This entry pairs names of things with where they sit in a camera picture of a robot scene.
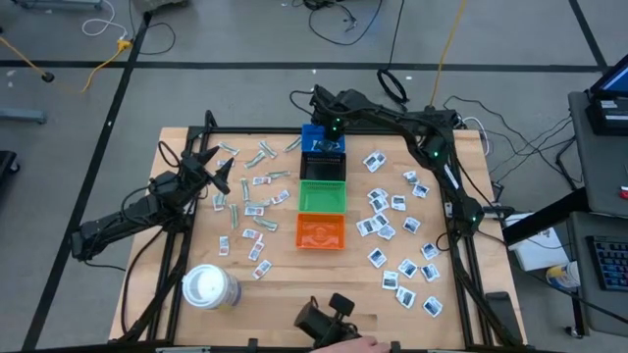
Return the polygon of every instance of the table leg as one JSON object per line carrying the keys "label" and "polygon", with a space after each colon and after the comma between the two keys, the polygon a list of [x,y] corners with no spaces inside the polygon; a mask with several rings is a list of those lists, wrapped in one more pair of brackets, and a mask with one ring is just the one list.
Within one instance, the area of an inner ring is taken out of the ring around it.
{"label": "table leg", "polygon": [[546,206],[541,211],[526,217],[516,224],[503,229],[503,240],[512,245],[545,230],[560,221],[564,221],[575,211],[589,212],[587,190],[581,187],[560,200]]}

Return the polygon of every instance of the computer monitor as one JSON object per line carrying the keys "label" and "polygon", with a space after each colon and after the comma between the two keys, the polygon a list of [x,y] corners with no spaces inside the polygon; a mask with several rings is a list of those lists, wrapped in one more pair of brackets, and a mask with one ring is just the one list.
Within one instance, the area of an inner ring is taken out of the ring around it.
{"label": "computer monitor", "polygon": [[628,97],[628,55],[602,76],[591,92],[597,97]]}

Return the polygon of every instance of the stacked bins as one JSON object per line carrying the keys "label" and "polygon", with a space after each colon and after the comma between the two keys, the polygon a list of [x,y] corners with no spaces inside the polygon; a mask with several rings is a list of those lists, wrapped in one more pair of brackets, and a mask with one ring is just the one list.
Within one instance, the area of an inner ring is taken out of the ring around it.
{"label": "stacked bins", "polygon": [[[344,248],[344,136],[338,142],[324,142],[323,134],[322,126],[304,125],[302,129],[296,222],[296,247],[301,249]],[[328,151],[320,149],[322,143]]]}

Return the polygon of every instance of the human hand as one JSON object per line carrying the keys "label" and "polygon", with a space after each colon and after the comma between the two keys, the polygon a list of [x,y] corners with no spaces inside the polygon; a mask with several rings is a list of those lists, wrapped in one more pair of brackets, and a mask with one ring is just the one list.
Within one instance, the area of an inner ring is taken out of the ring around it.
{"label": "human hand", "polygon": [[311,353],[389,353],[390,351],[391,346],[389,344],[378,343],[377,339],[373,336],[364,336],[332,344],[331,346],[317,349]]}

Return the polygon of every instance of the yellow object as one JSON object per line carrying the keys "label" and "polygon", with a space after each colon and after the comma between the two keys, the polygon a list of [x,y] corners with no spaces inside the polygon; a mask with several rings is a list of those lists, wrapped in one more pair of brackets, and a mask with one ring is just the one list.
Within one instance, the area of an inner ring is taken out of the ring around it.
{"label": "yellow object", "polygon": [[[5,39],[4,37],[0,36],[0,42],[4,45],[7,46],[7,48],[11,49],[14,53],[16,53],[17,56],[20,57],[20,59],[24,60],[30,67],[32,67],[35,71],[37,71],[40,75],[42,76],[47,76],[47,73],[40,69],[37,65],[33,64],[24,54],[22,54],[16,47],[14,47],[13,45],[11,45],[11,43],[9,43],[9,41],[7,39]],[[106,62],[100,64],[99,66],[97,66],[94,70],[91,71],[91,73],[89,74],[89,77],[87,78],[87,83],[85,84],[85,87],[80,91],[80,93],[84,93],[87,88],[89,88],[89,86],[91,85],[91,79],[93,78],[94,74],[96,74],[96,72],[104,67],[106,67],[107,65],[109,65],[109,63],[111,63],[112,61],[116,60],[116,58],[118,56],[120,56],[120,54],[122,54],[122,52],[124,52],[125,50],[129,49],[132,47],[132,43],[128,40],[122,40],[122,39],[118,39],[118,51],[116,52],[116,54],[114,54],[114,56],[112,56],[111,58],[109,58],[109,60],[107,60]]]}
{"label": "yellow object", "polygon": [[109,60],[107,60],[106,62],[104,62],[104,63],[102,63],[100,65],[98,65],[94,70],[91,71],[91,73],[89,74],[89,77],[87,78],[87,83],[85,84],[85,87],[82,88],[80,93],[85,93],[87,88],[89,88],[89,86],[91,85],[91,78],[94,76],[94,74],[96,74],[96,72],[98,70],[106,67],[107,65],[109,65],[109,63],[111,63],[112,61],[116,60],[116,58],[118,58],[118,56],[120,54],[122,54],[122,52],[124,52],[125,50],[131,48],[131,46],[132,46],[132,44],[131,44],[130,41],[118,39],[118,52],[116,52],[116,54],[114,54],[114,56],[109,58]]}
{"label": "yellow object", "polygon": [[445,56],[447,55],[447,50],[449,50],[449,45],[455,35],[455,31],[458,29],[458,24],[460,23],[460,18],[462,18],[462,13],[464,12],[464,8],[467,5],[467,0],[462,0],[460,3],[460,8],[458,9],[458,13],[455,16],[455,20],[453,22],[453,27],[451,28],[451,32],[449,33],[449,38],[447,39],[447,44],[445,45],[445,50],[443,50],[443,54],[441,55],[441,60],[439,61],[439,69],[436,72],[436,80],[434,81],[434,90],[432,91],[432,98],[430,98],[430,105],[434,106],[434,99],[436,98],[436,92],[439,90],[439,79],[441,79],[441,70],[443,69],[443,63],[445,62]]}

